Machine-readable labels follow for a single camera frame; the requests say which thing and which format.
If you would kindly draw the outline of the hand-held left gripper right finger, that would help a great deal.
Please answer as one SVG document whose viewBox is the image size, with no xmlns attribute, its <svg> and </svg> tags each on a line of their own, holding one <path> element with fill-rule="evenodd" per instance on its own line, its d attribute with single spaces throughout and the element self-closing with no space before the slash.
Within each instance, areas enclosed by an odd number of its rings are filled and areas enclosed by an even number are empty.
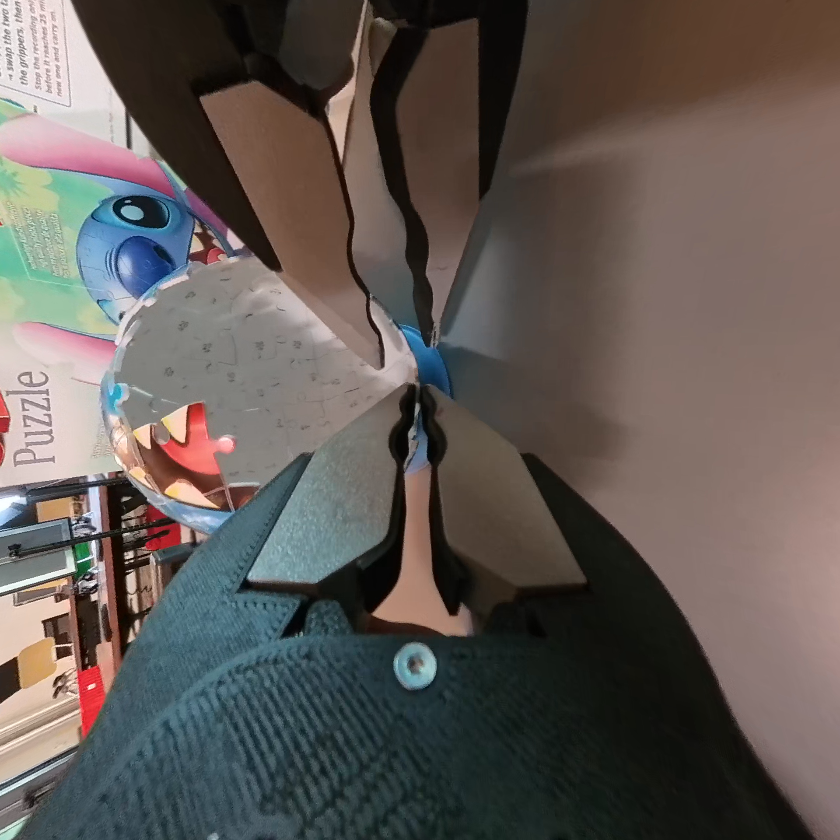
<svg viewBox="0 0 840 840">
<path fill-rule="evenodd" d="M 432 385 L 423 386 L 421 407 L 433 574 L 447 612 L 488 617 L 501 604 L 584 589 L 585 574 L 514 445 Z"/>
</svg>

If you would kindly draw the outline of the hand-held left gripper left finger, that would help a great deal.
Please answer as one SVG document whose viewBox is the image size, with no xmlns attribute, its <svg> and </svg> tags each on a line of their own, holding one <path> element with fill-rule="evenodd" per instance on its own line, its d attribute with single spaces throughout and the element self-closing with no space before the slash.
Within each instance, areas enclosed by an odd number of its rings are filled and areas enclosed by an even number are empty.
<svg viewBox="0 0 840 840">
<path fill-rule="evenodd" d="M 405 384 L 309 459 L 247 574 L 255 588 L 372 614 L 396 586 L 417 387 Z"/>
</svg>

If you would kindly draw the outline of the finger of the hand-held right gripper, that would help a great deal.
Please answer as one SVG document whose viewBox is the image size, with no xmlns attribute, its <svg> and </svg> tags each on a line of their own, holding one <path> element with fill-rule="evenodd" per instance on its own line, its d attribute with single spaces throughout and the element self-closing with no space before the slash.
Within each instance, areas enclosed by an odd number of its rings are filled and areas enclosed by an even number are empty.
<svg viewBox="0 0 840 840">
<path fill-rule="evenodd" d="M 395 26 L 370 104 L 386 188 L 404 225 L 417 327 L 436 347 L 480 206 L 478 22 Z"/>
<path fill-rule="evenodd" d="M 318 97 L 279 77 L 243 80 L 199 100 L 284 281 L 351 351 L 381 370 L 384 342 L 351 255 L 353 211 Z"/>
</svg>

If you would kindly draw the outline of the blue cartoon puzzle ball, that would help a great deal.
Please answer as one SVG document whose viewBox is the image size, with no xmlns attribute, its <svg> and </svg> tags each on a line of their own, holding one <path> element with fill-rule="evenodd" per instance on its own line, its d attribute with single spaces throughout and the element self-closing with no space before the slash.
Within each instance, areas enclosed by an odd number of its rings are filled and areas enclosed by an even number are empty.
<svg viewBox="0 0 840 840">
<path fill-rule="evenodd" d="M 371 305 L 380 370 L 255 257 L 193 264 L 149 289 L 101 382 L 121 469 L 164 517 L 215 532 L 292 460 L 417 383 L 404 332 Z"/>
</svg>

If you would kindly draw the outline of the colourful puzzle box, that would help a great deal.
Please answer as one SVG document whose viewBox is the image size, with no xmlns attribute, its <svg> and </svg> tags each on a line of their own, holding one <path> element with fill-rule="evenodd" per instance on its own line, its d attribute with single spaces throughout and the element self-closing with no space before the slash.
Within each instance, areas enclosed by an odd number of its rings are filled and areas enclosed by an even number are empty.
<svg viewBox="0 0 840 840">
<path fill-rule="evenodd" d="M 124 316 L 233 230 L 166 163 L 2 100 L 2 485 L 114 468 L 99 387 Z"/>
</svg>

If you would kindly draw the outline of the grey framed light panel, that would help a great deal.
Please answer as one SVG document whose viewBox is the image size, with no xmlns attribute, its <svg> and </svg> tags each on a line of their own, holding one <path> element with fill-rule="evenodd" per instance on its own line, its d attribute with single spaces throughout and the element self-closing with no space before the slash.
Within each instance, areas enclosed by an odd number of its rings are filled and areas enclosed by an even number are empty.
<svg viewBox="0 0 840 840">
<path fill-rule="evenodd" d="M 68 518 L 1 531 L 1 596 L 75 574 Z"/>
</svg>

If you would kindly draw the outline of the red storage bin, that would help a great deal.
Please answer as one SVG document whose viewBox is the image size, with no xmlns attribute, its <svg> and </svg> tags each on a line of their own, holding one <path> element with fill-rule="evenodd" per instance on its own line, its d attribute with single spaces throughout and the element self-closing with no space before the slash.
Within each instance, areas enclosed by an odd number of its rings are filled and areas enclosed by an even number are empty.
<svg viewBox="0 0 840 840">
<path fill-rule="evenodd" d="M 80 737 L 86 738 L 95 723 L 108 694 L 109 683 L 99 665 L 77 671 Z"/>
</svg>

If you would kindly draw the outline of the yellow and black wall panel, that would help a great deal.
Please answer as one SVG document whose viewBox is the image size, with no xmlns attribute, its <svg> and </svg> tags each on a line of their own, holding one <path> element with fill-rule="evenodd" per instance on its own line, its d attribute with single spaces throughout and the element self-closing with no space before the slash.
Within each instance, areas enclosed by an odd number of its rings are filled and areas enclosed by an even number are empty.
<svg viewBox="0 0 840 840">
<path fill-rule="evenodd" d="M 1 664 L 1 702 L 56 672 L 56 643 L 45 637 Z"/>
</svg>

